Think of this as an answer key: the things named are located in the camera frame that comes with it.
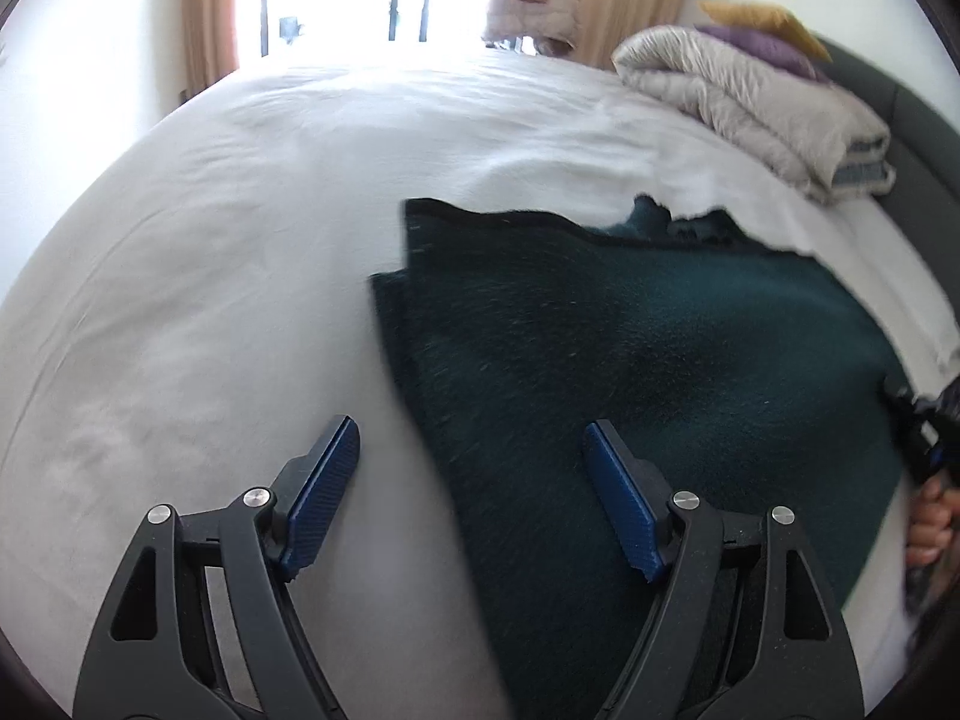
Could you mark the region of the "person right hand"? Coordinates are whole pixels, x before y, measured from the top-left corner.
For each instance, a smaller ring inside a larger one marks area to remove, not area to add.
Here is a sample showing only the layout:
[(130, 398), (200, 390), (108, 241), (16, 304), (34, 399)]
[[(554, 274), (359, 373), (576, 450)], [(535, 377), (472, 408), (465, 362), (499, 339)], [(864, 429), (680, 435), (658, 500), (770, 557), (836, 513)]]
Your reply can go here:
[(942, 475), (929, 478), (914, 496), (907, 533), (907, 567), (932, 566), (950, 548), (958, 522), (958, 489)]

